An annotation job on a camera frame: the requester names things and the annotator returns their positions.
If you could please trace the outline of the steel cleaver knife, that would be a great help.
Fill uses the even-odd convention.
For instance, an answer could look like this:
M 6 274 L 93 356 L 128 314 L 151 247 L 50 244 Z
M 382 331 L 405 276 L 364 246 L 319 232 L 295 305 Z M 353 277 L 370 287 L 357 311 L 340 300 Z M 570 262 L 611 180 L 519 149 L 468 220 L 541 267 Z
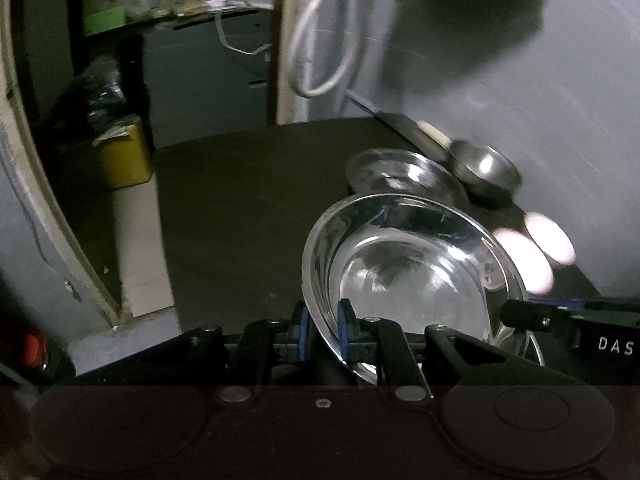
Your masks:
M 383 112 L 371 101 L 352 90 L 347 90 L 346 96 L 352 104 L 358 106 L 379 122 L 382 122 L 388 128 L 395 130 L 403 136 L 422 155 L 433 159 L 435 162 L 447 161 L 447 149 L 438 143 L 424 127 L 421 127 L 408 116 L 399 113 Z

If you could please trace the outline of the white bowl red rim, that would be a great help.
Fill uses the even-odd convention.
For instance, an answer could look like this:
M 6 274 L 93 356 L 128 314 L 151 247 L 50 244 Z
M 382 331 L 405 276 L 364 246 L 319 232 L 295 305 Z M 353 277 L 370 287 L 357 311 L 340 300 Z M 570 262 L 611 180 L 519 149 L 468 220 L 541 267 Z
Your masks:
M 556 222 L 540 212 L 529 211 L 524 216 L 524 228 L 552 266 L 572 266 L 575 263 L 573 243 Z
M 554 283 L 552 267 L 538 246 L 511 229 L 496 229 L 492 234 L 518 269 L 526 290 L 537 296 L 550 292 Z

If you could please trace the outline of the yellow bin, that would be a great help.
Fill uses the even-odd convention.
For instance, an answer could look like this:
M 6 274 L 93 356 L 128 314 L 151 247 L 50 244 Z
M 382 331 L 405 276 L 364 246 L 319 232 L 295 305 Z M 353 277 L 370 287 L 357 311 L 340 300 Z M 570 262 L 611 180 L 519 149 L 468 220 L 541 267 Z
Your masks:
M 114 122 L 92 141 L 92 146 L 112 190 L 131 188 L 152 178 L 151 159 L 137 115 Z

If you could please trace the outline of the green box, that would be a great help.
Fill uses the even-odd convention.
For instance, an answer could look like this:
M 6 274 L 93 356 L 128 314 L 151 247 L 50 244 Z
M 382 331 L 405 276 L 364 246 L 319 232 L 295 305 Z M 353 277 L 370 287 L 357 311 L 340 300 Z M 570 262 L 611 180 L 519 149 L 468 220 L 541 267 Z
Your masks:
M 121 28 L 126 25 L 126 14 L 121 6 L 89 14 L 84 17 L 84 31 L 86 36 L 93 36 L 108 30 Z

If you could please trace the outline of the cream rolled cloth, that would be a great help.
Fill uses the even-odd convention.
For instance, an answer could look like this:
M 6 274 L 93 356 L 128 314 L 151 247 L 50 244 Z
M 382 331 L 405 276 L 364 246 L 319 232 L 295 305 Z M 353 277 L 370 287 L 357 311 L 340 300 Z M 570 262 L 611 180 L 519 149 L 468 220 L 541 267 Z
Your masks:
M 419 120 L 416 125 L 444 150 L 448 150 L 448 148 L 450 148 L 450 137 L 440 131 L 439 128 L 436 128 L 429 122 L 424 122 L 424 120 Z

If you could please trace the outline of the large steel deep plate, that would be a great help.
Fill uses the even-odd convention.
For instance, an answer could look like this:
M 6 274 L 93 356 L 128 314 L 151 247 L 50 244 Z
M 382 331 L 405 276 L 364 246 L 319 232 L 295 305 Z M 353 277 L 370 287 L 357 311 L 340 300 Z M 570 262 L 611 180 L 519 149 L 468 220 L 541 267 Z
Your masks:
M 506 250 L 468 214 L 400 193 L 353 195 L 331 206 L 310 230 L 302 292 L 317 330 L 341 352 L 337 307 L 358 318 L 388 318 L 408 334 L 445 325 L 524 356 L 528 333 L 500 321 L 525 284 Z

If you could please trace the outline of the dark cabinet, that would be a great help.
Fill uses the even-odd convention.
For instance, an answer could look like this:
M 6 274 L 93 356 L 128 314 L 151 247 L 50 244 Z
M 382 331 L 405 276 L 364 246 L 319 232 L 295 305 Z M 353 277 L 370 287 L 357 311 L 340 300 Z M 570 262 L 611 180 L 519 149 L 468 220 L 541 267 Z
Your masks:
M 144 36 L 144 83 L 154 144 L 267 125 L 271 13 L 224 14 L 195 24 L 159 27 Z

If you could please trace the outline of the black garbage bag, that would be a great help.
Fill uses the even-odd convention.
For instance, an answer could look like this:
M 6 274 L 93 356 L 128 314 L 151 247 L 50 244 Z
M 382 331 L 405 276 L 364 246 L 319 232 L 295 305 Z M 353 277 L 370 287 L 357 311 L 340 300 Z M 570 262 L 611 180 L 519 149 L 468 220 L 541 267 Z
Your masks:
M 127 103 L 116 60 L 111 55 L 95 58 L 62 92 L 55 111 L 93 139 L 124 118 Z

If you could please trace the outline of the small steel bowl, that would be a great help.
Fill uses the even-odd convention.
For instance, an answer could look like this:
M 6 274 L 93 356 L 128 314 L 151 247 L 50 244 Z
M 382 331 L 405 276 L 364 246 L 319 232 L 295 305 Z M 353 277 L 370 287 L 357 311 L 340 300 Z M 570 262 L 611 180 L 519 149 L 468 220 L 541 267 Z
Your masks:
M 523 178 L 510 159 L 489 145 L 454 140 L 447 165 L 474 195 L 504 202 L 520 189 Z

